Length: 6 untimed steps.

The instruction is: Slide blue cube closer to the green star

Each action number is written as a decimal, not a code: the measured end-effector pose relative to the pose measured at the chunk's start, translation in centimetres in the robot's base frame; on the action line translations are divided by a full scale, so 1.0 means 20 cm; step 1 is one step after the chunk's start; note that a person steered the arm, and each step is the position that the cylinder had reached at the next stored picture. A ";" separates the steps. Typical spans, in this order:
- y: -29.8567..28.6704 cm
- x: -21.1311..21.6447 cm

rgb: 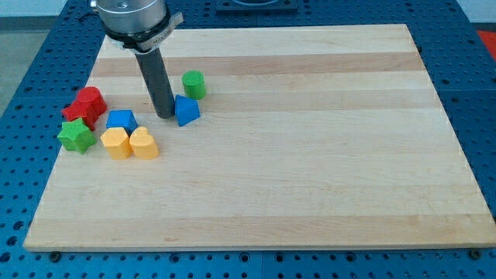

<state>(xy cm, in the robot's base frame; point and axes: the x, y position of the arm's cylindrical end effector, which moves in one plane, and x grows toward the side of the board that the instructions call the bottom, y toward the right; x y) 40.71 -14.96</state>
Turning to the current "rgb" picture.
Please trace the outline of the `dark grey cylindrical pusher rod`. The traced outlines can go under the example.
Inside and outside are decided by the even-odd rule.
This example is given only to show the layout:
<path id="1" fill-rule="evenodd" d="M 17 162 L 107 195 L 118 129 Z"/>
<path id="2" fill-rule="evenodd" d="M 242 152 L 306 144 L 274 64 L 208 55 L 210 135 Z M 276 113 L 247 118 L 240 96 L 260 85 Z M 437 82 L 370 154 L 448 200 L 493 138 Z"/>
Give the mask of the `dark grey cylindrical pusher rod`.
<path id="1" fill-rule="evenodd" d="M 157 116 L 162 119 L 173 117 L 175 99 L 160 50 L 136 54 L 136 60 Z"/>

